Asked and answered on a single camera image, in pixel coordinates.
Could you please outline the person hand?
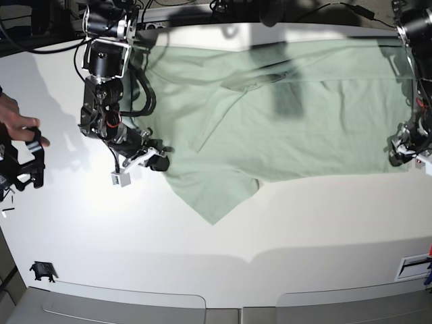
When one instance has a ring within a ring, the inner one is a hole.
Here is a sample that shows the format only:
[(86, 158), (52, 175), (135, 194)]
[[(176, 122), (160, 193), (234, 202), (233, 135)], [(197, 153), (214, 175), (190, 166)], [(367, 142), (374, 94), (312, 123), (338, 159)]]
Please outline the person hand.
[(34, 139), (31, 128), (39, 128), (40, 120), (21, 115), (17, 101), (7, 96), (1, 88), (1, 123), (13, 140), (30, 142)]

